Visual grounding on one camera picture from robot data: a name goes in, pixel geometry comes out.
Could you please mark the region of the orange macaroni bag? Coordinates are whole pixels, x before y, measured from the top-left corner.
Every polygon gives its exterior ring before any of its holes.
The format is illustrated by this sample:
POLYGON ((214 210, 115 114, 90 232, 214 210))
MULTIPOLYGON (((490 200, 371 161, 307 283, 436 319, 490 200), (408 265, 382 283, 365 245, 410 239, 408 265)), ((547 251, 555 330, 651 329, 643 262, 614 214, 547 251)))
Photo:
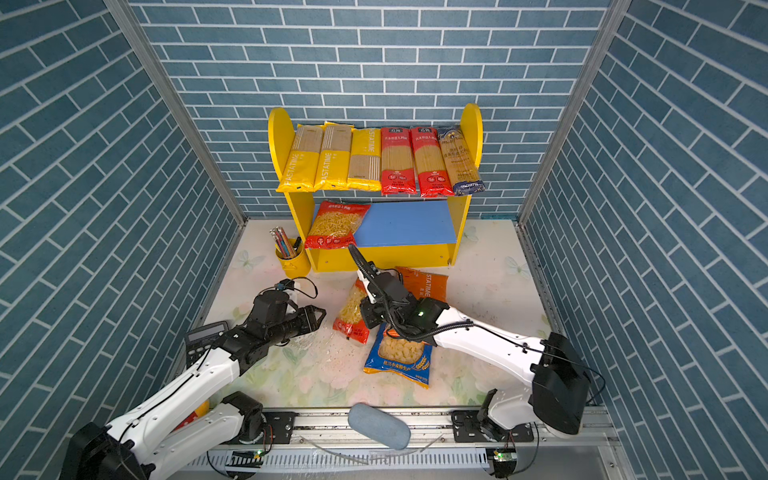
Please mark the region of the orange macaroni bag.
POLYGON ((394 307, 393 310, 400 315, 400 320, 406 327, 416 327, 416 334, 421 333, 423 327, 417 326, 418 321, 415 320, 416 306, 423 298, 427 297, 445 302, 448 277, 406 267, 385 271, 384 275, 399 280, 414 297, 414 300, 409 300, 406 306, 394 307))

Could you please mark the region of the red spaghetti bag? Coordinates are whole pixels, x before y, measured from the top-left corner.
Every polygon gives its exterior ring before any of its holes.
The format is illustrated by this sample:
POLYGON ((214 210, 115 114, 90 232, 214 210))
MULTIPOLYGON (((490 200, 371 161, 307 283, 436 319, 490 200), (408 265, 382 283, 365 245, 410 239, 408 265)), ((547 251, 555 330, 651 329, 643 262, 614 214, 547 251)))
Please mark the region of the red spaghetti bag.
POLYGON ((384 195, 417 194, 410 131, 381 129, 381 191, 384 195))
POLYGON ((425 198, 453 196, 437 130, 432 127, 410 129, 420 195, 425 198))

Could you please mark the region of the yellow spaghetti bag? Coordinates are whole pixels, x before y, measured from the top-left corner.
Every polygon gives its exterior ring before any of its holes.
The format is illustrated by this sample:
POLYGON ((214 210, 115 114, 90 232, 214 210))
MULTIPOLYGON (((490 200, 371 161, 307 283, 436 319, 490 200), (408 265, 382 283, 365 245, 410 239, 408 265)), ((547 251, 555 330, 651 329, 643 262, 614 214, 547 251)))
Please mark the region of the yellow spaghetti bag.
POLYGON ((299 126, 286 163, 278 192, 314 192, 324 136, 322 126, 299 126))
POLYGON ((379 129, 353 131, 347 184, 350 189, 355 190, 381 190, 381 132, 379 129))
POLYGON ((351 157, 353 127, 341 124, 324 126, 321 152, 315 176, 316 190, 346 190, 351 157))

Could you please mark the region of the dark blue spaghetti bag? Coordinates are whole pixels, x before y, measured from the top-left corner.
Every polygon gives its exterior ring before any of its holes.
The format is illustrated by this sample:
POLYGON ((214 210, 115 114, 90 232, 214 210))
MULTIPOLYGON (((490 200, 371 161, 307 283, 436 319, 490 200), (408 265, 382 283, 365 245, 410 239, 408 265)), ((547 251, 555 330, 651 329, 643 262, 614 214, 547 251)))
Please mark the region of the dark blue spaghetti bag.
POLYGON ((458 127, 439 128, 437 137, 446 172, 455 196, 467 196, 486 189, 462 131, 458 127))

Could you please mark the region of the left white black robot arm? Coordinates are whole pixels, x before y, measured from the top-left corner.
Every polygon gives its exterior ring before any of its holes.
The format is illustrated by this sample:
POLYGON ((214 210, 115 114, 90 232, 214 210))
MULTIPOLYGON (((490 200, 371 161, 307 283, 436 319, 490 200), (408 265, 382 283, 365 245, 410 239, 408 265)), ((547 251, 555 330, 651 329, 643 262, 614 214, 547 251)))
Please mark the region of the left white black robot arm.
POLYGON ((247 319, 219 336, 179 377, 108 424, 90 422, 78 430, 61 478, 166 479, 222 443, 268 444, 263 406, 242 392, 188 425, 182 422, 265 358, 270 347, 317 331, 325 316, 320 307, 298 306, 284 290, 260 293, 247 319))

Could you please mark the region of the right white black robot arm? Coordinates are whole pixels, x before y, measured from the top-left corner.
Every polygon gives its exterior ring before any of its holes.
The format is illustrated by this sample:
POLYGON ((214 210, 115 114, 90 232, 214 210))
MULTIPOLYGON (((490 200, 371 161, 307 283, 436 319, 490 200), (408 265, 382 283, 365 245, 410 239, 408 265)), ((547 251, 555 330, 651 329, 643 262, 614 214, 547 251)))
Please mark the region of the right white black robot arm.
POLYGON ((432 297, 416 298, 402 280, 348 247, 367 292, 361 302, 366 326, 380 325, 397 340, 460 351, 518 378, 520 392, 490 390, 478 413, 488 436, 540 421, 554 435, 575 436, 589 403, 594 369, 583 362, 567 337, 545 339, 505 331, 432 297))

